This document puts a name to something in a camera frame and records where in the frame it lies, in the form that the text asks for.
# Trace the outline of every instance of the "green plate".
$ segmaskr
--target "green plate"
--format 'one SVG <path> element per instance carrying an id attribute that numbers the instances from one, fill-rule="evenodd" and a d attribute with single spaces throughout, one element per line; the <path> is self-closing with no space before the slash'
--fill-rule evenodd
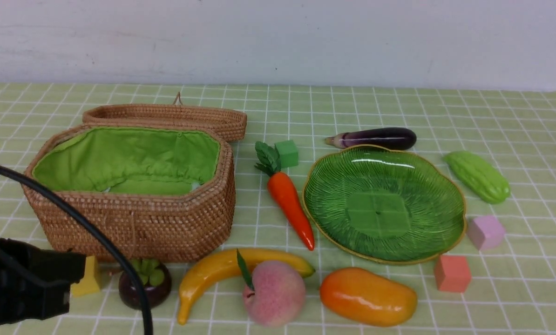
<path id="1" fill-rule="evenodd" d="M 408 151 L 360 145 L 326 155 L 312 166 L 302 198 L 327 239 L 380 263 L 428 261 L 466 232 L 458 186 Z"/>

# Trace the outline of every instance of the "plastic vegetable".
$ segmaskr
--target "plastic vegetable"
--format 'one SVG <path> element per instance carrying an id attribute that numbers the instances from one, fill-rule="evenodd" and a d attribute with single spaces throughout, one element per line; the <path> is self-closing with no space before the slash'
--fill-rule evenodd
<path id="1" fill-rule="evenodd" d="M 412 318 L 417 294 L 408 286 L 362 268 L 348 267 L 325 277 L 321 303 L 344 318 L 376 327 L 393 327 Z"/>
<path id="2" fill-rule="evenodd" d="M 246 262 L 249 271 L 253 271 L 257 265 L 264 261 L 287 263 L 302 278 L 309 277 L 316 271 L 303 257 L 281 250 L 239 248 L 239 253 Z M 242 276 L 242 272 L 234 248 L 211 253 L 193 265 L 183 277 L 178 288 L 178 297 L 181 301 L 180 309 L 176 315 L 178 324 L 184 325 L 187 323 L 191 307 L 212 284 L 235 276 Z"/>
<path id="3" fill-rule="evenodd" d="M 342 132 L 325 138 L 325 143 L 339 149 L 358 144 L 373 144 L 389 150 L 408 150 L 417 142 L 414 131 L 402 127 L 367 129 L 357 132 Z"/>
<path id="4" fill-rule="evenodd" d="M 510 196 L 510 184 L 488 161 L 470 151 L 452 151 L 444 156 L 453 174 L 481 200 L 490 204 Z"/>
<path id="5" fill-rule="evenodd" d="M 315 248 L 315 238 L 309 220 L 301 207 L 299 193 L 288 174 L 281 171 L 280 154 L 266 143 L 255 142 L 255 151 L 259 163 L 255 165 L 270 177 L 267 189 L 272 199 L 280 206 L 291 227 L 295 229 L 301 241 L 309 250 Z"/>
<path id="6" fill-rule="evenodd" d="M 163 303 L 170 295 L 172 286 L 168 268 L 157 259 L 132 259 L 131 264 L 146 288 L 150 307 L 154 308 Z M 125 272 L 119 278 L 119 295 L 125 305 L 140 309 L 137 290 Z"/>

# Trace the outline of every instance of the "black cable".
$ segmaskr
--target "black cable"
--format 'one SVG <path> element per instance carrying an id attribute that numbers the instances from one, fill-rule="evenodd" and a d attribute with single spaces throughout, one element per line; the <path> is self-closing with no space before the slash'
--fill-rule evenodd
<path id="1" fill-rule="evenodd" d="M 27 187 L 33 189 L 34 191 L 40 193 L 46 199 L 52 201 L 56 206 L 65 211 L 71 218 L 75 219 L 80 223 L 90 234 L 92 234 L 101 244 L 110 252 L 110 254 L 119 262 L 123 270 L 129 276 L 129 279 L 133 283 L 137 290 L 137 295 L 139 298 L 140 307 L 142 308 L 142 318 L 143 318 L 143 330 L 144 335 L 153 335 L 153 324 L 152 324 L 152 310 L 150 309 L 150 303 L 148 301 L 148 296 L 146 295 L 146 290 L 143 287 L 142 281 L 137 275 L 137 271 L 133 269 L 133 265 L 123 256 L 123 254 L 112 244 L 112 242 L 104 235 L 102 232 L 95 227 L 85 216 L 83 216 L 78 210 L 67 203 L 65 200 L 61 199 L 58 195 L 50 191 L 50 189 L 44 187 L 40 183 L 27 178 L 24 174 L 20 174 L 14 170 L 8 169 L 0 165 L 0 175 L 10 178 L 20 184 L 26 185 Z"/>

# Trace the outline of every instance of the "carrot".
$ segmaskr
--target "carrot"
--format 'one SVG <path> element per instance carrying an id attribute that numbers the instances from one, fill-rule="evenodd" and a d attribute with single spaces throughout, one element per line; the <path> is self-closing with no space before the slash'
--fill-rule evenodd
<path id="1" fill-rule="evenodd" d="M 269 176 L 267 189 L 272 199 L 278 204 L 301 241 L 309 250 L 313 251 L 315 238 L 312 226 L 301 207 L 295 184 L 288 174 L 282 172 L 280 154 L 276 149 L 260 141 L 255 142 L 255 151 L 257 159 L 259 159 L 255 168 Z"/>

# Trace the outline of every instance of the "carrot leaves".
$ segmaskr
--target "carrot leaves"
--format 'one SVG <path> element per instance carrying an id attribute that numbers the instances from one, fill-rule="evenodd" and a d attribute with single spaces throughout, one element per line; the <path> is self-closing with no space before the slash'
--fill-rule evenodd
<path id="1" fill-rule="evenodd" d="M 282 170 L 278 150 L 268 146 L 266 143 L 257 141 L 255 142 L 255 152 L 257 153 L 257 159 L 259 159 L 259 163 L 255 164 L 257 170 L 261 170 L 261 172 L 270 177 Z"/>

